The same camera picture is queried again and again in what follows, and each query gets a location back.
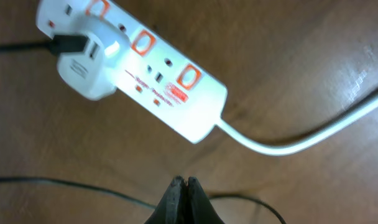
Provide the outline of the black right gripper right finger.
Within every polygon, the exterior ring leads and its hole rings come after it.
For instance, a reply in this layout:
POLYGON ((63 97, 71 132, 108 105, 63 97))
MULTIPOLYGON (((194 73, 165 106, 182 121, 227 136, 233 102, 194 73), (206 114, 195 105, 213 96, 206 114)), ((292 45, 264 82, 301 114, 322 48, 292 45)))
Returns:
POLYGON ((196 177, 188 178, 188 198, 185 205, 185 223, 224 224, 196 177))

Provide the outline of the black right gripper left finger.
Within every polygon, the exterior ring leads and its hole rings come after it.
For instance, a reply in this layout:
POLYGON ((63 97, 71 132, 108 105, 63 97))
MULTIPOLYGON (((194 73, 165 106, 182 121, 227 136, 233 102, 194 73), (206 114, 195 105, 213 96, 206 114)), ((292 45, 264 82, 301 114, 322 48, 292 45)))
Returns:
POLYGON ((167 187, 162 199, 145 224, 176 224, 185 179, 176 176, 167 187))

